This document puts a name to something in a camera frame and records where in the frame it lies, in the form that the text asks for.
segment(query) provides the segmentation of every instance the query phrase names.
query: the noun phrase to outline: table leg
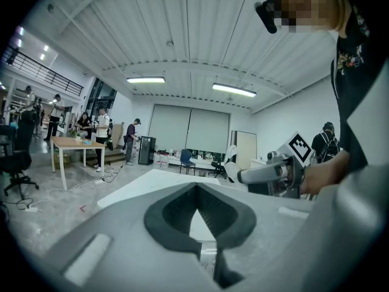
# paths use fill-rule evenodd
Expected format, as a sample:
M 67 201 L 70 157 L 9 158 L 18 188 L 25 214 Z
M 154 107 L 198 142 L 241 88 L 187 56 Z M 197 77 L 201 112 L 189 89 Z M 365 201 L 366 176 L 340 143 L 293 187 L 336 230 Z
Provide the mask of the table leg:
M 53 172 L 55 172 L 55 166 L 54 166 L 54 142 L 52 139 L 50 139 L 50 147 L 51 147 L 51 166 L 53 168 Z
M 102 148 L 102 172 L 104 176 L 104 157 L 105 157 L 105 147 Z
M 62 179 L 63 189 L 67 190 L 65 169 L 63 167 L 63 150 L 62 150 L 62 148 L 60 148 L 60 169 L 61 169 L 61 179 Z

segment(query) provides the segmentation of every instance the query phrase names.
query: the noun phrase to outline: ceiling light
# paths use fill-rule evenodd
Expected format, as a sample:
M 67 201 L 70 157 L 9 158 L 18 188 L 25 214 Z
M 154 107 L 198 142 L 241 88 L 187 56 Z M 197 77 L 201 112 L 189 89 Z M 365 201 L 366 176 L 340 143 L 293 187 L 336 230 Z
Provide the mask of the ceiling light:
M 256 96 L 256 92 L 245 90 L 245 89 L 239 89 L 239 88 L 236 88 L 234 86 L 229 86 L 229 85 L 220 85 L 219 83 L 214 83 L 213 89 L 225 91 L 225 92 L 229 92 L 229 93 L 241 94 L 241 95 L 249 96 L 249 97 Z
M 127 78 L 130 83 L 165 83 L 163 77 L 141 77 L 141 78 Z

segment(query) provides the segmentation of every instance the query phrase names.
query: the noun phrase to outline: bag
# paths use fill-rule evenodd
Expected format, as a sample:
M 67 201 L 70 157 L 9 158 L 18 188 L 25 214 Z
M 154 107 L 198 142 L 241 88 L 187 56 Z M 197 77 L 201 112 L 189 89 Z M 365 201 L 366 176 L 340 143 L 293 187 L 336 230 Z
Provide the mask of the bag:
M 340 151 L 339 142 L 336 139 L 336 137 L 329 140 L 326 133 L 321 133 L 320 135 L 322 136 L 322 138 L 326 142 L 326 145 L 324 146 L 322 152 L 320 153 L 320 156 L 318 156 L 317 163 L 323 163 L 323 162 L 331 160 Z

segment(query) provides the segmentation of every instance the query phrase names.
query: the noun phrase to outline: gray floor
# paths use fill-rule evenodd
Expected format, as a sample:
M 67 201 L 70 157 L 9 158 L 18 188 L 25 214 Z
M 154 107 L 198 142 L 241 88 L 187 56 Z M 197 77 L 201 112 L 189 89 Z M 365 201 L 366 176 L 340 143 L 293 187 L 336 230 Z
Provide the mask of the gray floor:
M 99 211 L 97 201 L 123 187 L 125 184 L 134 181 L 146 172 L 153 169 L 154 165 L 125 165 L 116 179 L 102 186 L 93 185 L 93 181 L 101 178 L 102 174 L 97 173 L 90 167 L 84 168 L 82 163 L 72 163 L 71 167 L 65 169 L 66 181 L 69 190 L 63 190 L 61 175 L 57 171 L 52 172 L 50 162 L 50 151 L 46 142 L 41 139 L 33 139 L 30 152 L 32 154 L 32 165 L 26 171 L 32 181 L 39 184 L 40 189 L 34 186 L 23 186 L 22 191 L 26 198 L 33 198 L 33 206 L 38 208 L 37 213 L 28 213 L 18 210 L 16 205 L 8 204 L 9 228 L 19 245 L 42 256 L 59 238 L 67 234 L 80 223 Z M 112 164 L 113 170 L 106 169 L 106 176 L 115 176 L 122 165 L 121 162 Z M 170 166 L 168 172 L 179 173 L 179 167 Z M 220 176 L 219 181 L 224 186 L 233 187 L 233 184 Z M 0 186 L 3 188 L 9 183 L 7 175 L 1 176 Z M 9 190 L 9 196 L 0 192 L 1 200 L 17 202 L 20 197 L 18 190 Z

